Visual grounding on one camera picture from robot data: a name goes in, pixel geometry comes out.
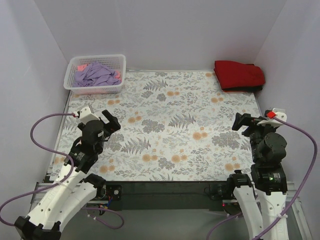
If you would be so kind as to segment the red t shirt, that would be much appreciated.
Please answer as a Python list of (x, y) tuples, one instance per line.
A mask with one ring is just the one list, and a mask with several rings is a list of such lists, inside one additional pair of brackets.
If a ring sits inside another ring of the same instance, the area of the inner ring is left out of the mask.
[(216, 60), (214, 73), (221, 89), (264, 86), (265, 75), (260, 67), (230, 60)]

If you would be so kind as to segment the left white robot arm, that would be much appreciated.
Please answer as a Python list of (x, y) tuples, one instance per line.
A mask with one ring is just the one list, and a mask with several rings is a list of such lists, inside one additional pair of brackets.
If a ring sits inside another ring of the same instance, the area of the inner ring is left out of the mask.
[(90, 168), (98, 161), (104, 144), (120, 130), (118, 119), (107, 110), (105, 123), (89, 107), (74, 112), (79, 118), (81, 136), (72, 144), (69, 154), (44, 197), (27, 216), (20, 216), (14, 227), (23, 240), (58, 240), (67, 223), (88, 201), (101, 200), (107, 194), (106, 181)]

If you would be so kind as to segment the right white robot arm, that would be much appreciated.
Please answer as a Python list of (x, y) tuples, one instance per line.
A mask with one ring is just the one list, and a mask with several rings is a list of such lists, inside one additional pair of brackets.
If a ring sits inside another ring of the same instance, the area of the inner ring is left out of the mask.
[(243, 126), (247, 127), (242, 135), (249, 138), (253, 165), (250, 175), (235, 170), (229, 176), (227, 195), (237, 200), (250, 239), (287, 240), (287, 217), (281, 215), (288, 191), (281, 164), (287, 142), (276, 132), (280, 125), (265, 117), (237, 113), (232, 130)]

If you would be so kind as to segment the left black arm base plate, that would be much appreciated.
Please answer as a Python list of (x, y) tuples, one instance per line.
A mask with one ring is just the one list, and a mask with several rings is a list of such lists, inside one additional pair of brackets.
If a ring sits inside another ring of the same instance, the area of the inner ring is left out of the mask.
[(101, 190), (101, 198), (98, 200), (103, 204), (108, 204), (109, 201), (120, 201), (122, 198), (122, 186), (119, 184), (104, 185)]

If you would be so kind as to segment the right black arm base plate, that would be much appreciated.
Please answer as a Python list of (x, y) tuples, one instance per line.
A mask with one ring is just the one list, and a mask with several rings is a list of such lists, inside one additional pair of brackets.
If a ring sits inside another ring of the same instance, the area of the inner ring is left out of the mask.
[(209, 187), (209, 196), (212, 200), (221, 202), (223, 210), (228, 215), (242, 214), (240, 204), (233, 193), (228, 189), (225, 183), (211, 184)]

